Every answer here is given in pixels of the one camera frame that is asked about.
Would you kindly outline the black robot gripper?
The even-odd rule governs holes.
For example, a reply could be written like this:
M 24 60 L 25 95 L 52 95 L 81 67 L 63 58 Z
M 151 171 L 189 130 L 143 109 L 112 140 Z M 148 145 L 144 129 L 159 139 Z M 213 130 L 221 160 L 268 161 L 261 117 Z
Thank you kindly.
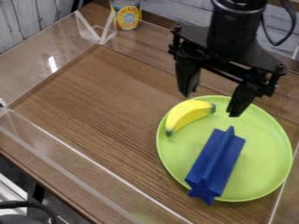
M 209 25 L 176 24 L 168 53 L 184 97 L 196 91 L 201 69 L 237 83 L 227 112 L 229 117 L 239 117 L 257 96 L 275 92 L 285 66 L 257 43 L 257 30 L 265 27 L 267 0 L 209 1 Z

